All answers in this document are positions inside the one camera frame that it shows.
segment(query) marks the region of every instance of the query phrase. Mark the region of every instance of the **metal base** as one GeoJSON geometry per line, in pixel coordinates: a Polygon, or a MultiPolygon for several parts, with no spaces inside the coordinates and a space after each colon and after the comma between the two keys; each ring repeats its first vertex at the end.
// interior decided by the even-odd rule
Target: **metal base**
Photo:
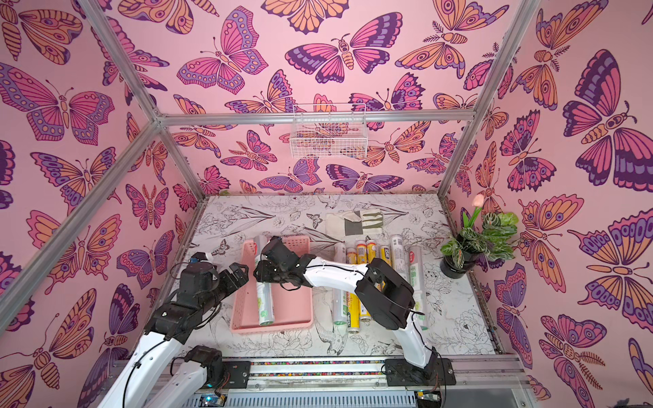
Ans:
{"type": "Polygon", "coordinates": [[[389,358],[385,360],[385,372],[388,386],[436,386],[456,385],[456,376],[453,373],[451,360],[437,358],[427,373],[416,368],[403,358],[389,358]]]}
{"type": "Polygon", "coordinates": [[[224,389],[247,388],[249,380],[250,361],[225,361],[225,375],[229,380],[222,387],[224,389]]]}

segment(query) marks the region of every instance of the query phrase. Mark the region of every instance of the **metal rail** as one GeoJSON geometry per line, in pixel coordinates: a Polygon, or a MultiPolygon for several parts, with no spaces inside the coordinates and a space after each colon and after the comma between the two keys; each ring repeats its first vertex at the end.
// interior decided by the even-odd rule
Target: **metal rail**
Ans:
{"type": "Polygon", "coordinates": [[[9,323],[39,288],[66,249],[88,225],[98,208],[106,202],[106,198],[136,162],[138,156],[148,147],[157,130],[158,127],[154,122],[150,122],[143,129],[6,289],[0,302],[0,333],[5,332],[9,323]]]}
{"type": "Polygon", "coordinates": [[[449,161],[449,166],[447,167],[445,176],[442,179],[442,183],[440,183],[438,196],[444,197],[447,194],[449,186],[451,186],[452,181],[456,177],[456,173],[467,154],[467,150],[474,141],[476,133],[481,128],[483,116],[490,107],[490,103],[492,103],[494,94],[497,88],[499,88],[499,84],[508,69],[508,65],[510,65],[510,60],[512,60],[515,52],[517,52],[517,48],[519,48],[519,44],[521,43],[526,30],[530,26],[530,21],[535,15],[539,2],[540,0],[522,0],[519,4],[517,13],[513,18],[510,27],[508,27],[508,31],[506,31],[503,36],[504,40],[501,44],[501,48],[492,63],[492,69],[488,74],[483,90],[481,90],[481,94],[474,106],[476,116],[471,123],[465,126],[465,130],[463,131],[462,136],[458,141],[458,145],[453,152],[453,156],[449,161]]]}

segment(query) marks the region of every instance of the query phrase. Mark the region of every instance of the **pink tray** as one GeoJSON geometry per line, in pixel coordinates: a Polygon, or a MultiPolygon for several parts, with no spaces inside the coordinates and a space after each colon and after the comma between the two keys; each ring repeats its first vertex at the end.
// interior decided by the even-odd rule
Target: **pink tray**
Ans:
{"type": "MultiPolygon", "coordinates": [[[[283,243],[298,256],[310,252],[310,238],[306,235],[289,236],[283,243]]],[[[259,326],[259,306],[254,278],[254,241],[243,243],[242,263],[249,266],[249,281],[236,292],[231,331],[238,334],[277,332],[292,328],[307,328],[313,324],[313,289],[302,287],[289,292],[281,285],[272,285],[274,324],[259,326]]],[[[292,283],[284,286],[293,288],[292,283]]]]}

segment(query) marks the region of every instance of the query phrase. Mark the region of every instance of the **butterfly print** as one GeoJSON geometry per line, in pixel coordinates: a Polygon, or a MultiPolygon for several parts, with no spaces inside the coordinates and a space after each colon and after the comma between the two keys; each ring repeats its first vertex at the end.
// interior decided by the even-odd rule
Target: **butterfly print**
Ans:
{"type": "Polygon", "coordinates": [[[528,151],[528,148],[537,141],[535,139],[533,144],[531,143],[538,122],[539,110],[530,111],[528,116],[517,119],[514,130],[505,135],[501,142],[501,155],[515,156],[508,164],[510,166],[517,164],[507,180],[508,188],[512,191],[521,191],[526,186],[537,191],[542,183],[551,180],[556,172],[556,167],[550,161],[539,157],[527,157],[541,150],[528,151]]]}
{"type": "Polygon", "coordinates": [[[229,248],[231,248],[231,246],[229,246],[227,244],[227,240],[222,240],[222,242],[220,243],[220,246],[215,248],[213,250],[213,252],[211,252],[211,255],[213,255],[213,256],[216,256],[216,255],[224,256],[227,253],[227,250],[229,248]]]}
{"type": "Polygon", "coordinates": [[[408,163],[406,169],[414,168],[418,172],[423,170],[428,174],[444,173],[447,169],[447,163],[449,163],[449,160],[451,160],[453,151],[456,148],[456,144],[458,143],[458,139],[454,137],[455,134],[455,132],[445,133],[445,135],[442,136],[442,139],[440,139],[438,153],[434,153],[433,150],[431,150],[433,157],[413,160],[408,163]]]}
{"type": "MultiPolygon", "coordinates": [[[[422,97],[423,91],[422,85],[417,83],[417,77],[406,74],[399,79],[392,95],[389,95],[390,101],[388,101],[388,97],[384,99],[378,92],[376,95],[383,99],[383,102],[364,93],[352,93],[349,96],[349,103],[355,104],[352,108],[353,111],[418,110],[422,108],[422,102],[418,99],[422,97]]],[[[383,128],[384,123],[368,122],[367,126],[371,131],[378,131],[383,128]]]]}
{"type": "MultiPolygon", "coordinates": [[[[14,168],[16,154],[11,145],[4,140],[0,140],[0,185],[9,185],[14,179],[14,168]]],[[[0,190],[0,210],[8,208],[14,198],[8,191],[0,190]]]]}
{"type": "Polygon", "coordinates": [[[505,280],[494,281],[494,294],[503,303],[496,310],[496,323],[510,337],[510,344],[519,354],[524,367],[533,368],[533,353],[528,336],[519,318],[526,309],[517,309],[526,296],[526,271],[519,263],[505,273],[505,280]]]}
{"type": "Polygon", "coordinates": [[[245,80],[239,72],[256,75],[267,68],[268,63],[254,49],[259,34],[254,31],[254,15],[248,9],[238,6],[222,24],[220,46],[215,45],[215,57],[202,57],[188,61],[177,72],[184,85],[197,84],[208,88],[218,85],[234,95],[244,86],[245,80]]]}
{"type": "Polygon", "coordinates": [[[497,109],[501,108],[498,106],[495,108],[493,100],[490,108],[485,112],[485,116],[483,117],[481,130],[485,130],[485,140],[490,140],[494,134],[494,129],[499,129],[508,123],[508,114],[506,112],[495,112],[497,109]]]}
{"type": "MultiPolygon", "coordinates": [[[[475,93],[467,99],[460,95],[456,95],[460,98],[460,102],[458,102],[458,99],[451,95],[447,95],[446,93],[436,93],[433,96],[433,103],[436,104],[436,108],[438,109],[472,109],[476,104],[477,95],[478,94],[475,93]]],[[[448,120],[439,120],[438,122],[446,123],[448,120]]]]}
{"type": "Polygon", "coordinates": [[[320,218],[319,214],[308,214],[307,213],[306,217],[309,217],[311,219],[311,221],[313,221],[313,228],[317,228],[317,226],[320,225],[320,223],[322,221],[324,221],[323,219],[320,218]]]}
{"type": "Polygon", "coordinates": [[[82,295],[63,319],[47,351],[44,346],[48,341],[48,329],[59,314],[55,315],[45,329],[46,338],[33,353],[17,352],[0,357],[19,354],[33,359],[31,364],[0,373],[0,395],[3,396],[3,406],[25,407],[27,405],[34,389],[36,371],[40,371],[39,377],[48,388],[59,389],[59,368],[52,357],[69,360],[88,350],[93,341],[93,327],[90,324],[96,297],[95,289],[89,289],[82,295]]]}
{"type": "Polygon", "coordinates": [[[551,245],[550,236],[562,236],[549,232],[562,226],[576,215],[584,200],[574,194],[552,197],[545,200],[542,205],[537,201],[531,201],[528,205],[524,205],[521,200],[518,202],[522,206],[522,223],[526,227],[526,231],[521,233],[522,241],[517,247],[524,259],[533,261],[533,266],[548,285],[553,286],[556,291],[566,292],[567,287],[560,264],[545,242],[551,245]]]}
{"type": "Polygon", "coordinates": [[[197,207],[197,198],[186,184],[175,184],[172,186],[174,194],[179,197],[179,208],[188,212],[189,208],[197,207]]]}
{"type": "Polygon", "coordinates": [[[231,185],[229,180],[220,176],[220,170],[216,166],[207,167],[204,169],[204,178],[200,178],[200,187],[206,195],[216,195],[220,190],[228,189],[231,185]]]}
{"type": "Polygon", "coordinates": [[[538,401],[544,401],[551,398],[549,390],[547,390],[535,377],[527,375],[526,378],[528,379],[528,384],[531,386],[533,394],[535,394],[535,398],[538,401]]]}
{"type": "Polygon", "coordinates": [[[318,84],[329,81],[343,82],[346,66],[354,69],[354,60],[366,74],[371,74],[378,64],[390,60],[387,51],[367,47],[390,48],[399,35],[402,26],[401,13],[393,12],[379,16],[363,25],[349,41],[342,36],[338,46],[330,44],[305,44],[285,54],[286,61],[305,74],[312,75],[318,68],[315,80],[318,84]]]}
{"type": "Polygon", "coordinates": [[[148,248],[148,252],[141,249],[123,252],[116,260],[116,267],[125,271],[128,277],[136,276],[143,289],[152,281],[154,271],[161,275],[168,270],[168,254],[172,251],[173,240],[172,230],[164,232],[156,245],[148,248]]]}
{"type": "MultiPolygon", "coordinates": [[[[138,74],[138,77],[140,78],[140,81],[143,83],[143,85],[146,88],[150,89],[158,89],[161,91],[167,91],[168,88],[165,87],[161,82],[150,78],[149,76],[145,75],[143,72],[147,72],[147,68],[144,67],[167,67],[170,65],[168,61],[164,61],[163,59],[150,54],[149,52],[143,51],[143,50],[137,50],[136,46],[134,45],[133,42],[129,39],[127,34],[123,31],[122,27],[120,26],[120,23],[114,18],[107,17],[106,18],[109,21],[109,25],[111,28],[114,30],[114,33],[118,37],[118,40],[120,41],[120,45],[122,45],[123,50],[127,54],[127,57],[129,57],[129,61],[134,65],[134,69],[136,70],[136,73],[138,74]]],[[[91,28],[91,31],[93,32],[93,35],[95,36],[95,39],[97,40],[97,44],[100,46],[100,50],[102,50],[102,54],[104,55],[104,58],[106,61],[104,62],[104,74],[102,78],[102,85],[104,86],[109,86],[113,83],[114,80],[116,80],[116,77],[118,78],[119,82],[123,82],[124,79],[122,77],[122,74],[120,74],[120,71],[118,70],[118,67],[114,63],[114,60],[111,58],[111,55],[109,54],[109,51],[106,50],[106,47],[100,40],[100,37],[97,36],[95,30],[91,28]]],[[[127,85],[127,82],[125,82],[125,102],[127,102],[127,105],[129,106],[131,104],[131,100],[133,99],[134,94],[129,89],[129,86],[127,85]]],[[[156,99],[152,95],[150,95],[152,98],[153,102],[156,104],[156,99]]]]}
{"type": "Polygon", "coordinates": [[[64,45],[69,45],[79,36],[84,27],[82,21],[72,14],[60,10],[29,10],[17,13],[13,9],[17,1],[3,2],[0,6],[5,46],[18,61],[22,48],[22,37],[18,22],[34,45],[45,58],[58,65],[64,65],[71,58],[71,52],[64,45]]]}
{"type": "Polygon", "coordinates": [[[575,94],[600,112],[579,101],[569,101],[562,115],[567,119],[566,137],[584,134],[581,144],[596,142],[576,160],[576,167],[589,173],[589,181],[603,185],[610,176],[614,139],[613,182],[635,191],[653,192],[653,140],[647,135],[620,127],[625,120],[637,118],[626,111],[614,115],[619,105],[621,74],[616,59],[608,50],[600,50],[588,62],[576,86],[575,94]],[[614,129],[613,137],[608,133],[614,129]]]}
{"type": "Polygon", "coordinates": [[[159,298],[160,292],[161,289],[159,288],[150,288],[150,292],[148,293],[148,299],[150,299],[150,307],[154,307],[154,303],[159,298]]]}
{"type": "MultiPolygon", "coordinates": [[[[116,162],[116,149],[106,148],[91,163],[88,168],[88,159],[84,169],[74,166],[70,162],[47,153],[34,152],[30,156],[34,163],[38,165],[43,175],[48,179],[50,184],[55,187],[62,186],[59,190],[66,204],[68,204],[68,214],[79,205],[84,199],[86,193],[97,185],[106,171],[116,162]]],[[[107,198],[115,198],[120,202],[116,195],[116,190],[107,198]]]]}
{"type": "Polygon", "coordinates": [[[490,143],[488,151],[485,154],[483,162],[478,165],[476,168],[476,182],[485,188],[485,191],[482,191],[480,194],[483,194],[485,201],[483,202],[483,209],[481,210],[481,215],[488,213],[500,213],[503,212],[499,204],[496,202],[492,195],[499,197],[502,201],[503,199],[496,194],[496,190],[492,185],[492,178],[494,177],[494,168],[496,166],[496,143],[490,143]]]}
{"type": "Polygon", "coordinates": [[[293,172],[281,176],[272,176],[259,181],[259,187],[262,189],[272,189],[275,191],[284,190],[288,193],[301,193],[304,188],[302,184],[315,185],[321,183],[317,171],[320,166],[317,159],[299,159],[293,167],[293,172]]]}
{"type": "Polygon", "coordinates": [[[478,149],[479,145],[476,143],[476,140],[474,140],[474,144],[467,150],[467,154],[465,154],[465,158],[462,160],[462,164],[460,165],[460,168],[456,173],[456,178],[454,179],[456,185],[460,187],[463,193],[467,193],[467,196],[470,196],[471,194],[471,181],[468,173],[471,172],[470,163],[478,149]]]}
{"type": "MultiPolygon", "coordinates": [[[[73,242],[66,249],[48,274],[52,278],[52,284],[45,290],[45,294],[49,294],[57,283],[74,277],[78,270],[84,270],[87,275],[102,275],[104,280],[107,280],[104,269],[111,259],[109,251],[118,239],[121,222],[120,215],[112,215],[93,231],[90,238],[91,226],[83,239],[77,237],[77,244],[73,242]]],[[[27,224],[32,244],[37,248],[41,248],[61,226],[59,221],[37,210],[29,213],[27,224]]]]}
{"type": "Polygon", "coordinates": [[[246,182],[245,180],[240,180],[240,190],[243,194],[261,194],[260,191],[256,190],[256,186],[252,183],[246,182]]]}
{"type": "Polygon", "coordinates": [[[464,44],[467,42],[467,37],[460,33],[445,33],[444,28],[448,31],[470,31],[486,27],[503,16],[508,10],[508,6],[502,6],[489,14],[484,13],[483,7],[475,1],[466,5],[465,0],[456,2],[433,0],[433,5],[436,7],[444,27],[433,21],[433,29],[437,35],[426,37],[424,42],[433,42],[440,39],[442,41],[418,48],[404,55],[394,64],[397,67],[410,69],[425,69],[431,65],[435,69],[453,67],[456,69],[458,79],[460,79],[465,75],[465,59],[456,48],[449,44],[464,44]]]}
{"type": "Polygon", "coordinates": [[[141,194],[133,185],[128,183],[125,185],[125,191],[131,200],[131,211],[135,217],[140,218],[138,220],[140,228],[145,231],[148,229],[148,225],[152,225],[152,222],[154,222],[155,228],[159,228],[161,226],[161,217],[165,213],[165,200],[168,199],[168,187],[157,194],[157,186],[154,186],[152,194],[149,194],[148,189],[143,185],[143,194],[141,194]]]}
{"type": "Polygon", "coordinates": [[[605,366],[605,363],[601,357],[589,351],[578,353],[575,347],[585,349],[595,345],[605,337],[607,329],[596,321],[577,322],[565,315],[559,315],[558,322],[551,316],[542,316],[541,321],[549,332],[544,333],[548,341],[542,339],[539,341],[540,348],[545,356],[554,360],[553,369],[560,379],[571,388],[580,405],[583,408],[594,408],[592,396],[587,384],[582,379],[581,372],[594,388],[599,390],[603,390],[603,388],[583,363],[599,366],[605,366]],[[581,372],[572,361],[579,365],[581,372]]]}
{"type": "Polygon", "coordinates": [[[174,215],[174,230],[177,232],[177,242],[181,243],[182,238],[186,233],[186,229],[188,228],[188,224],[184,223],[181,218],[179,218],[179,215],[175,214],[174,215]]]}
{"type": "Polygon", "coordinates": [[[646,389],[653,394],[653,367],[644,361],[642,349],[637,340],[632,337],[628,340],[628,352],[637,376],[642,380],[646,389]]]}
{"type": "Polygon", "coordinates": [[[5,104],[27,112],[27,122],[37,140],[61,140],[65,129],[72,127],[79,143],[97,146],[97,126],[107,123],[114,110],[113,101],[103,93],[81,92],[70,101],[65,94],[57,98],[32,76],[3,63],[0,95],[5,104]]]}
{"type": "Polygon", "coordinates": [[[117,360],[126,360],[129,356],[128,349],[118,346],[127,342],[125,334],[138,327],[139,311],[140,304],[134,303],[134,296],[129,287],[123,283],[118,285],[109,307],[110,336],[107,337],[106,332],[104,333],[104,343],[100,344],[100,350],[103,346],[106,348],[86,377],[77,408],[88,408],[102,392],[114,363],[117,360]]]}
{"type": "MultiPolygon", "coordinates": [[[[131,112],[127,113],[127,138],[129,143],[133,142],[136,139],[136,136],[140,134],[140,128],[136,123],[136,120],[132,116],[131,112]]],[[[157,176],[157,179],[161,184],[165,185],[165,180],[163,179],[163,169],[165,168],[165,159],[168,157],[168,149],[165,148],[163,142],[152,142],[144,151],[143,154],[136,160],[136,163],[129,169],[130,172],[138,170],[140,165],[145,159],[145,165],[154,169],[154,174],[157,176]]]]}
{"type": "Polygon", "coordinates": [[[268,170],[265,165],[277,161],[277,157],[270,153],[270,146],[261,142],[261,138],[255,131],[247,131],[247,144],[249,149],[243,142],[236,141],[236,143],[242,151],[230,149],[229,151],[231,153],[238,156],[227,157],[226,159],[220,160],[220,163],[227,166],[238,166],[245,170],[255,168],[263,172],[268,170]]]}
{"type": "MultiPolygon", "coordinates": [[[[207,13],[220,17],[209,0],[192,0],[192,2],[207,13]]],[[[122,0],[118,4],[118,12],[134,20],[154,23],[161,23],[170,17],[165,27],[177,34],[188,34],[193,29],[193,13],[191,8],[188,7],[187,0],[122,0]],[[177,3],[177,7],[170,15],[174,3],[177,3]]]]}
{"type": "Polygon", "coordinates": [[[295,31],[316,33],[325,18],[341,18],[349,0],[265,0],[261,8],[288,21],[295,31]]]}
{"type": "MultiPolygon", "coordinates": [[[[206,115],[206,110],[199,103],[177,94],[174,94],[173,97],[179,109],[185,115],[206,115]]],[[[189,130],[198,132],[204,136],[215,137],[215,133],[212,131],[228,131],[236,126],[238,125],[194,125],[189,130]]]]}
{"type": "Polygon", "coordinates": [[[608,309],[619,310],[623,305],[622,314],[630,323],[637,324],[642,329],[653,333],[653,294],[646,290],[631,275],[647,279],[650,278],[636,274],[638,269],[631,269],[629,265],[637,262],[648,246],[653,241],[653,208],[647,212],[640,211],[638,215],[621,218],[608,227],[605,231],[594,231],[581,234],[574,230],[569,233],[576,236],[581,242],[579,248],[592,258],[608,265],[589,265],[587,268],[604,274],[585,285],[587,298],[578,302],[580,305],[597,303],[608,309]]]}
{"type": "Polygon", "coordinates": [[[334,187],[349,191],[356,187],[362,188],[363,193],[380,193],[384,189],[389,190],[404,182],[404,179],[397,176],[371,176],[367,173],[359,174],[357,171],[342,165],[326,165],[326,173],[333,182],[334,187]]]}
{"type": "Polygon", "coordinates": [[[547,63],[556,72],[559,71],[560,65],[556,57],[561,56],[569,49],[569,45],[563,45],[587,27],[607,5],[608,0],[586,1],[574,6],[564,18],[562,18],[562,13],[558,13],[547,22],[544,21],[544,11],[539,9],[535,34],[540,43],[551,50],[553,54],[546,50],[536,51],[535,60],[542,65],[530,67],[519,74],[510,87],[510,92],[522,85],[526,93],[534,91],[533,99],[537,104],[543,108],[555,110],[558,107],[558,90],[553,72],[547,63]]]}

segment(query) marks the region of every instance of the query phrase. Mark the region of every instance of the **white wire basket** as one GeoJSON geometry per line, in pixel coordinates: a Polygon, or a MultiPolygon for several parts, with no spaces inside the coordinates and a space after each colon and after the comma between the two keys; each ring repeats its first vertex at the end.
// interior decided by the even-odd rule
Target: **white wire basket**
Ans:
{"type": "Polygon", "coordinates": [[[368,146],[365,105],[335,103],[330,104],[333,111],[325,113],[320,111],[319,114],[315,114],[318,106],[324,107],[323,104],[293,106],[293,127],[289,138],[293,157],[295,159],[303,157],[364,159],[367,156],[368,146]],[[336,112],[335,105],[342,105],[343,110],[336,112]],[[357,105],[361,106],[360,110],[351,110],[357,105]]]}

